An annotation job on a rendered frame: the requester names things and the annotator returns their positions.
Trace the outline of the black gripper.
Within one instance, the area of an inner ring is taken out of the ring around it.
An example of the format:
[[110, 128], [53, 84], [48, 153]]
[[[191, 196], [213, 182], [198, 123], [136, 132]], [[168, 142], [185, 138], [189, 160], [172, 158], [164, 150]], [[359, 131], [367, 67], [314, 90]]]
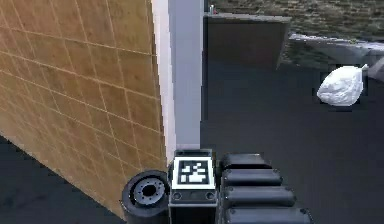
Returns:
[[126, 224], [169, 224], [169, 191], [164, 171], [147, 170], [132, 177], [120, 200]]

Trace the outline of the dark kitchen counter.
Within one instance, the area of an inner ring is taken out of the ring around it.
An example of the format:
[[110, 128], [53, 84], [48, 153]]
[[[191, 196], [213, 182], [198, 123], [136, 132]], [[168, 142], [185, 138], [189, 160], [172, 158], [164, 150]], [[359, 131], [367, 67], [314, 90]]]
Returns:
[[207, 59], [277, 69], [291, 17], [237, 13], [204, 15]]

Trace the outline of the white garbage bag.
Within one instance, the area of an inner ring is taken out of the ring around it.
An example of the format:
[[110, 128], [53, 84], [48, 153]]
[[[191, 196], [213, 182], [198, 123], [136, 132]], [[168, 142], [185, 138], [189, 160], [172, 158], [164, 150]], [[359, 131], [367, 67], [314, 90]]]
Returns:
[[354, 105], [364, 90], [364, 73], [369, 66], [341, 66], [330, 72], [320, 84], [316, 96], [331, 106]]

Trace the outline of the grey worktop counter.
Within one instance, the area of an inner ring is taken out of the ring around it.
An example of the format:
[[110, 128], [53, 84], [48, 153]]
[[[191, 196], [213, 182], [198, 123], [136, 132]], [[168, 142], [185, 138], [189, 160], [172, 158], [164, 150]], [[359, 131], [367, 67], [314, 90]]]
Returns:
[[384, 43], [292, 33], [283, 54], [291, 64], [328, 72], [367, 64], [364, 75], [384, 82]]

